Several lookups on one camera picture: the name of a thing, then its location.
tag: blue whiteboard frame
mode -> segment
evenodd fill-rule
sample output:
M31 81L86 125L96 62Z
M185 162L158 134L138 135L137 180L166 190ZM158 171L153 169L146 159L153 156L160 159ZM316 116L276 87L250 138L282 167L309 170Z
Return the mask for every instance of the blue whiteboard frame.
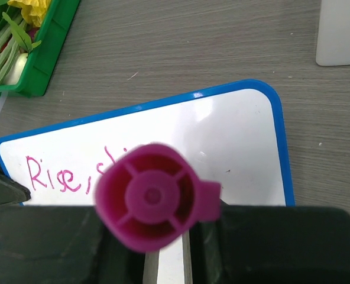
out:
M42 134L50 131L56 131L62 128L68 128L68 127L73 127L77 125L87 124L90 122L105 120L108 118L119 117L121 115L132 114L134 112L147 111L153 108L160 108L166 105L178 104L181 102L187 102L194 99L205 98L207 96L220 95L223 93L238 91L242 89L255 89L257 91L260 91L268 98L268 100L271 103L272 112L274 115L277 148L279 153L281 177L283 179L284 196L286 200L286 205L295 206L291 170L290 170L290 164L289 164L288 147L287 147L286 129L284 126L283 110L281 107L280 98L277 95L277 92L270 85L259 80L248 79L248 80L232 82L225 85L220 85L220 86L193 91L189 93L183 93L181 95L171 96L169 98L159 99L157 101L146 102L140 105L129 106L127 108L121 108L114 111L104 112L102 114L95 114L89 117L79 118L77 120L61 122L61 123L49 125L43 128L38 128L34 130L29 130L23 133L9 135L9 136L0 138L0 145L6 141L11 141L11 140L24 138L28 136L34 136L34 135L38 135L38 134ZM3 168L4 173L7 176L9 176L1 156L0 156L0 164Z

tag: gray table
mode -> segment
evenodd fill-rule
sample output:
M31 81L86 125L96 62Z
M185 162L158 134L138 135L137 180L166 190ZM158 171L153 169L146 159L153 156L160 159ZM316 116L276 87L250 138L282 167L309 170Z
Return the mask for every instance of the gray table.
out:
M283 102L297 204L350 212L350 66L316 65L318 17L315 0L83 0L47 95L8 98L0 136L256 78Z

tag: magenta plastic cap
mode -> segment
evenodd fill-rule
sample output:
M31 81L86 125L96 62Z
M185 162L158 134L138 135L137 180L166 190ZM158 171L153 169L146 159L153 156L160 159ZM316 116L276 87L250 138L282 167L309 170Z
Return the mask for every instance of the magenta plastic cap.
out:
M221 184L200 180L173 149L150 144L128 153L100 178L96 212L131 250L155 251L198 221L220 216Z

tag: yellow flower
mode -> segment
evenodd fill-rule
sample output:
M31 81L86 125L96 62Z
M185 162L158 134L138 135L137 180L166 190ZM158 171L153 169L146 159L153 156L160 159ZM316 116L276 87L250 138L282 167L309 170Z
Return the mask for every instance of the yellow flower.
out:
M8 5L21 8L21 15L28 24L39 28L43 23L51 0L9 0Z

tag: green tray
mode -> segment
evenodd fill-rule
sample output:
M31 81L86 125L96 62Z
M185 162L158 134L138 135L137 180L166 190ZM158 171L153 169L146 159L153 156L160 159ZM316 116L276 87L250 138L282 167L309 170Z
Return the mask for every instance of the green tray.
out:
M80 0L52 0L36 41L42 43L29 56L19 82L1 85L9 96L43 96L53 74Z

